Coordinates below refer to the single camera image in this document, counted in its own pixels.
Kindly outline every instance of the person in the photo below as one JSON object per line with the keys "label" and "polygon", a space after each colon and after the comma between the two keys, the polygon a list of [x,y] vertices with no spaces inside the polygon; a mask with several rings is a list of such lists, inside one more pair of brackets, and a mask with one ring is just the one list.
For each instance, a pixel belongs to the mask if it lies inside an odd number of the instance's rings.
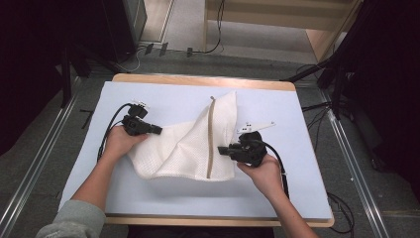
{"label": "person", "polygon": [[[141,143],[147,138],[148,135],[129,136],[122,126],[114,127],[108,136],[104,153],[91,174],[73,197],[64,204],[52,224],[43,227],[36,237],[99,237],[105,222],[106,196],[113,169],[135,144]],[[279,163],[276,158],[266,155],[257,168],[243,163],[238,163],[238,167],[253,180],[257,189],[268,199],[287,237],[317,237],[284,193]],[[151,231],[144,229],[147,231],[144,236],[136,236],[133,234],[136,230],[136,227],[131,226],[129,237],[149,237],[148,232]],[[250,237],[250,234],[230,237]],[[152,235],[151,237],[168,236]],[[188,236],[184,232],[182,237],[192,237],[192,235]]]}

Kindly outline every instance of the white cloth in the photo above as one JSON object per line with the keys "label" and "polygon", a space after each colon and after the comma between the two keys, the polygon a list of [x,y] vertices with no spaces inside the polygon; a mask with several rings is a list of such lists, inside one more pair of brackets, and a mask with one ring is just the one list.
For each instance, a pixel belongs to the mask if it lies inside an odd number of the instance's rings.
{"label": "white cloth", "polygon": [[211,105],[204,108],[195,122],[163,127],[160,135],[150,134],[146,141],[135,146],[128,156],[136,173],[143,179],[232,179],[234,163],[229,157],[221,156],[217,148],[232,143],[237,121],[236,92],[214,99],[213,109]]}

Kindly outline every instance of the gray sleeve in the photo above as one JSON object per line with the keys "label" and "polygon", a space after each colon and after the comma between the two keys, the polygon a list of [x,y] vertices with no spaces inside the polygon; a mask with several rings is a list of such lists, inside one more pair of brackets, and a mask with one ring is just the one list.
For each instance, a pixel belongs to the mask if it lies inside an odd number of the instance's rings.
{"label": "gray sleeve", "polygon": [[79,200],[67,201],[52,224],[37,234],[42,237],[99,237],[105,222],[105,214],[97,206]]}

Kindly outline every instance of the dark floor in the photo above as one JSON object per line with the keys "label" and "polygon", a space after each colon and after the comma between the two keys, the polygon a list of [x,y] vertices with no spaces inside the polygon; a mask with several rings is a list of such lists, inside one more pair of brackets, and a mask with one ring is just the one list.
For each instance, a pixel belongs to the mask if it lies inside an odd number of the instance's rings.
{"label": "dark floor", "polygon": [[[217,75],[268,80],[292,76],[301,66],[301,64],[291,62],[200,55],[188,59],[185,54],[173,52],[166,53],[166,56],[162,58],[157,52],[152,52],[150,55],[141,56],[140,60],[141,64],[136,73]],[[55,216],[60,193],[87,133],[87,128],[81,129],[81,127],[88,115],[80,110],[94,110],[104,81],[112,79],[112,74],[106,69],[94,63],[92,66],[94,70],[90,78],[82,78],[74,107],[9,237],[34,237],[37,231],[51,222]],[[126,68],[136,66],[135,58],[124,63]],[[297,93],[302,106],[322,101],[320,92],[313,82],[314,77],[310,76],[297,83]],[[2,212],[53,124],[60,101],[59,94],[28,127],[16,145],[0,157],[0,210]],[[319,111],[320,109],[305,112],[307,122],[310,122]],[[418,237],[420,206],[409,184],[396,174],[382,174],[373,170],[368,151],[357,127],[346,117],[343,117],[341,123],[367,184],[383,213],[382,218],[390,236]],[[314,145],[318,141],[316,155],[326,188],[342,198],[352,209],[356,219],[355,237],[374,237],[366,210],[355,188],[329,118],[325,117],[322,120],[317,137],[318,125],[314,125],[309,132]],[[334,227],[339,230],[348,229],[349,226],[343,213],[334,204],[332,208],[336,218]],[[283,237],[280,228],[274,228],[274,230],[276,237]],[[341,235],[328,228],[315,230],[322,237],[350,237],[350,234]],[[126,234],[126,226],[106,225],[101,237],[125,237]]]}

